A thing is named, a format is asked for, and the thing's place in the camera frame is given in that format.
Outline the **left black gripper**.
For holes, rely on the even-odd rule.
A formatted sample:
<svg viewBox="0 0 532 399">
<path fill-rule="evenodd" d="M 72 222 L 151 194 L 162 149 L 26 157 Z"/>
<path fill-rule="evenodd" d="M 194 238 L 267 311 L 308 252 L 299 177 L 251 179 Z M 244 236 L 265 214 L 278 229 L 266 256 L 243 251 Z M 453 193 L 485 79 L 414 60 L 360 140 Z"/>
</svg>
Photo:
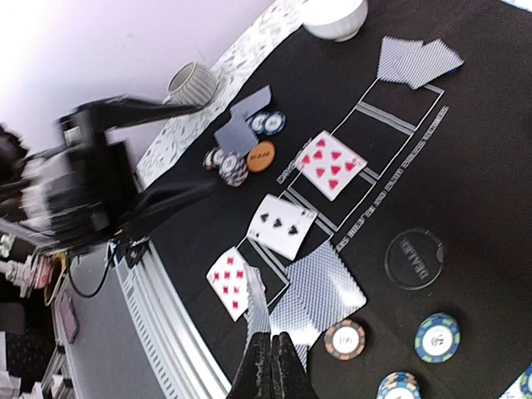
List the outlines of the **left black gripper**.
<svg viewBox="0 0 532 399">
<path fill-rule="evenodd" d="M 46 191 L 52 240 L 47 251 L 84 253 L 108 239 L 132 242 L 211 195 L 215 182 L 170 182 L 139 192 L 126 144 L 107 131 L 186 116 L 199 106 L 114 96 L 78 106 L 58 120 L 66 169 Z"/>
</svg>

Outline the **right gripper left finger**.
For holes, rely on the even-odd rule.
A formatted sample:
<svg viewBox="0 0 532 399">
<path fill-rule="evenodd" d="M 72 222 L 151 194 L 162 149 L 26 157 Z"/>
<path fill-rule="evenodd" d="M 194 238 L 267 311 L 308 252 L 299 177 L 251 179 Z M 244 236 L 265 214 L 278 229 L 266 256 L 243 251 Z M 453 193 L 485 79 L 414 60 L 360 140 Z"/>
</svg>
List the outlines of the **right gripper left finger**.
<svg viewBox="0 0 532 399">
<path fill-rule="evenodd" d="M 256 332 L 249 340 L 226 398 L 271 397 L 271 337 L 269 332 Z"/>
</svg>

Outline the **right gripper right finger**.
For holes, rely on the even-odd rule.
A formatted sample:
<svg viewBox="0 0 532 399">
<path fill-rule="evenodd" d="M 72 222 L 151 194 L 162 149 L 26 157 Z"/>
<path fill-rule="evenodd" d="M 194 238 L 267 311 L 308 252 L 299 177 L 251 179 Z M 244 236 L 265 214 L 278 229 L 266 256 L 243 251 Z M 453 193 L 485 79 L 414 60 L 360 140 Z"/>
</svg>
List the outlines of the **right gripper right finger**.
<svg viewBox="0 0 532 399">
<path fill-rule="evenodd" d="M 272 340 L 272 396 L 275 399 L 318 399 L 286 332 Z"/>
</svg>

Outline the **orange chip stack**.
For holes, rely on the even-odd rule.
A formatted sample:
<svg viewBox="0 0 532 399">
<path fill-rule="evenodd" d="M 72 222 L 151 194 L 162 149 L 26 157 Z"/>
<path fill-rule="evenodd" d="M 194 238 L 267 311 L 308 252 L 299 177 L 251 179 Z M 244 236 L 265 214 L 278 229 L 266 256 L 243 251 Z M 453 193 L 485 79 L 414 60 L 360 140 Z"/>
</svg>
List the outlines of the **orange chip stack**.
<svg viewBox="0 0 532 399">
<path fill-rule="evenodd" d="M 324 346 L 332 357 L 341 361 L 352 360 L 365 349 L 365 329 L 351 319 L 344 319 L 325 332 Z"/>
</svg>

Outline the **nine of diamonds card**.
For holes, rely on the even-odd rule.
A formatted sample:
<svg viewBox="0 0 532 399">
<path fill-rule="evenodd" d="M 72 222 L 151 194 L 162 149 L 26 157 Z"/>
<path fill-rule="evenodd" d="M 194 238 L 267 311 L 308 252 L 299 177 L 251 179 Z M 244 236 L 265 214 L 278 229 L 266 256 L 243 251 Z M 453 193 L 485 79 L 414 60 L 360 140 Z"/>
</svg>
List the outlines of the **nine of diamonds card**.
<svg viewBox="0 0 532 399">
<path fill-rule="evenodd" d="M 234 322 L 248 308 L 247 266 L 240 252 L 232 247 L 219 256 L 206 274 L 211 288 Z"/>
</svg>

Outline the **orange big blind button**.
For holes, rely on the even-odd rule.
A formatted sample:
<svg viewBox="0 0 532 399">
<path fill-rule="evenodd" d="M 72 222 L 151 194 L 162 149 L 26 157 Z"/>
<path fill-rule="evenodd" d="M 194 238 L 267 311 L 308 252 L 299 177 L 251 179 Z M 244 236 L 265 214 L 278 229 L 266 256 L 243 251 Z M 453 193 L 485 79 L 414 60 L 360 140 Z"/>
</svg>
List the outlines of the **orange big blind button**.
<svg viewBox="0 0 532 399">
<path fill-rule="evenodd" d="M 247 155 L 249 171 L 253 173 L 265 171 L 273 163 L 275 155 L 275 146 L 271 141 L 260 142 Z"/>
</svg>

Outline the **blue card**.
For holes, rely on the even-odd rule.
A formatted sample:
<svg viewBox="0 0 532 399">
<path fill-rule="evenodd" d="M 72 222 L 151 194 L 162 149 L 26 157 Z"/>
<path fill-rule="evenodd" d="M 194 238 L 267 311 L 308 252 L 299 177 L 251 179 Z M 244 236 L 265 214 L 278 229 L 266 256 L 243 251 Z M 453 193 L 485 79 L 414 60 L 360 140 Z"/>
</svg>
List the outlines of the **blue card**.
<svg viewBox="0 0 532 399">
<path fill-rule="evenodd" d="M 422 46 L 422 40 L 405 40 L 385 36 L 381 44 L 377 66 L 377 79 L 392 83 L 405 83 L 406 80 L 397 71 L 396 64 L 400 58 Z"/>
<path fill-rule="evenodd" d="M 264 86 L 260 90 L 234 104 L 230 108 L 230 114 L 232 117 L 247 120 L 266 107 L 271 102 L 271 98 L 272 92 L 270 85 Z"/>
</svg>

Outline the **spread teal poker chips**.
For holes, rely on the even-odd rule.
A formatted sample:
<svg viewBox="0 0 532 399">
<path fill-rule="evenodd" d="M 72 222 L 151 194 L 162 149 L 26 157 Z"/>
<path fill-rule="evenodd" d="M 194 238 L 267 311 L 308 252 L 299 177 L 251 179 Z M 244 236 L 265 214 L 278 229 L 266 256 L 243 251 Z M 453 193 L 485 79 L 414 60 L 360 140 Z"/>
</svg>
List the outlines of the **spread teal poker chips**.
<svg viewBox="0 0 532 399">
<path fill-rule="evenodd" d="M 287 123 L 287 117 L 280 111 L 259 112 L 251 116 L 248 122 L 249 128 L 255 135 L 277 135 Z"/>
</svg>

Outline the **teal poker chip stack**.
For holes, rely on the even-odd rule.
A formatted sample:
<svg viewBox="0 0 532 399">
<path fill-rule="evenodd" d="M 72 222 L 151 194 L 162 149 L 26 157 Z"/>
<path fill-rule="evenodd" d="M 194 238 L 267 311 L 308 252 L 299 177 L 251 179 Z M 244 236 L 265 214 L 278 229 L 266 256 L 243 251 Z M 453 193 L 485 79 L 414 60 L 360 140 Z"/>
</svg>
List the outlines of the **teal poker chip stack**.
<svg viewBox="0 0 532 399">
<path fill-rule="evenodd" d="M 458 322 L 446 313 L 434 313 L 419 325 L 414 348 L 422 361 L 439 364 L 456 354 L 460 342 Z"/>
</svg>

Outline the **three of spades card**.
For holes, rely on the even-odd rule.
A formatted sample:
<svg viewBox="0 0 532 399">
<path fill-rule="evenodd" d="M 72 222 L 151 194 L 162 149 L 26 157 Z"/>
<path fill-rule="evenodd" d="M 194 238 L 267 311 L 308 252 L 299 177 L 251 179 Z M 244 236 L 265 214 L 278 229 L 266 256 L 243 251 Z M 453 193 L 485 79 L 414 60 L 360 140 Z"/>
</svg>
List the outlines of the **three of spades card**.
<svg viewBox="0 0 532 399">
<path fill-rule="evenodd" d="M 294 260 L 317 213 L 266 195 L 250 221 L 247 237 Z"/>
</svg>

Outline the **black dealer button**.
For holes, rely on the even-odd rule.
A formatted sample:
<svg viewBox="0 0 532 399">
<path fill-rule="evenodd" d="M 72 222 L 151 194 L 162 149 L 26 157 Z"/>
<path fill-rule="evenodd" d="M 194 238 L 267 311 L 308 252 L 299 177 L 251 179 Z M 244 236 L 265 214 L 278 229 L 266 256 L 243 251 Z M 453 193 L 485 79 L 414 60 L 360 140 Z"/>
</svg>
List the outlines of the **black dealer button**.
<svg viewBox="0 0 532 399">
<path fill-rule="evenodd" d="M 444 245 L 427 229 L 409 229 L 388 245 L 384 258 L 387 277 L 407 291 L 430 286 L 444 265 Z"/>
</svg>

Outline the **nine of hearts card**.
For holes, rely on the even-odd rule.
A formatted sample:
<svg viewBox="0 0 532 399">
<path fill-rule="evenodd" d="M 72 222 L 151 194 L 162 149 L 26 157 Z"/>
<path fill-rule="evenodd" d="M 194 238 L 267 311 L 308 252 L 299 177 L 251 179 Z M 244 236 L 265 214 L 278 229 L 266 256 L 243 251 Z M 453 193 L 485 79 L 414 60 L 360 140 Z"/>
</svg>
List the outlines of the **nine of hearts card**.
<svg viewBox="0 0 532 399">
<path fill-rule="evenodd" d="M 328 131 L 320 132 L 296 160 L 297 169 L 334 201 L 367 161 Z"/>
</svg>

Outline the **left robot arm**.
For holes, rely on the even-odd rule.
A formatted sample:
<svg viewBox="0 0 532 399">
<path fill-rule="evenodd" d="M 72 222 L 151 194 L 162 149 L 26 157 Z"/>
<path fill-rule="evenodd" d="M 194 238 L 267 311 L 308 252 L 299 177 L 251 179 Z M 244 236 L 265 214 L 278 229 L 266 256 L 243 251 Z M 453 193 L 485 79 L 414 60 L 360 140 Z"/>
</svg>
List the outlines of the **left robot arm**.
<svg viewBox="0 0 532 399">
<path fill-rule="evenodd" d="M 1 230 L 44 254 L 86 254 L 116 238 L 131 243 L 214 191 L 211 179 L 162 182 L 139 191 L 126 144 L 109 131 L 200 111 L 197 105 L 114 96 L 57 121 L 62 143 L 30 154 L 1 131 Z"/>
</svg>

